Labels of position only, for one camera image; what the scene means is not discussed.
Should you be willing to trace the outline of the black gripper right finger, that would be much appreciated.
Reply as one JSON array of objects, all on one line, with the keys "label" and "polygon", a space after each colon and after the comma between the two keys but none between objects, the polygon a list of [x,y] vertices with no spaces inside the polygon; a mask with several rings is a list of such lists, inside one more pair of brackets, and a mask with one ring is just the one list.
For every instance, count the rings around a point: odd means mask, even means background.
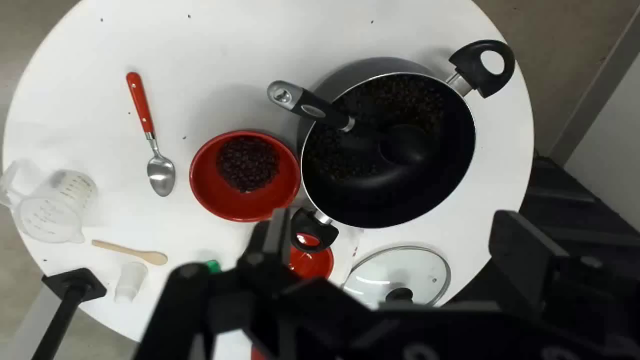
[{"label": "black gripper right finger", "polygon": [[490,254],[535,330],[534,360],[640,360],[640,284],[596,256],[574,256],[522,214],[497,211]]}]

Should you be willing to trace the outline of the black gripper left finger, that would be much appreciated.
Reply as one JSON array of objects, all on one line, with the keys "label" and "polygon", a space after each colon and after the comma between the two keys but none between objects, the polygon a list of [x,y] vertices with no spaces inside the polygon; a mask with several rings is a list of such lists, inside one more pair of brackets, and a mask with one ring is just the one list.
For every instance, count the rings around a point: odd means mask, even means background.
[{"label": "black gripper left finger", "polygon": [[212,360],[219,334],[245,330],[259,304],[294,281],[290,239],[290,211],[278,209],[232,270],[212,272],[203,262],[173,269],[134,360]]}]

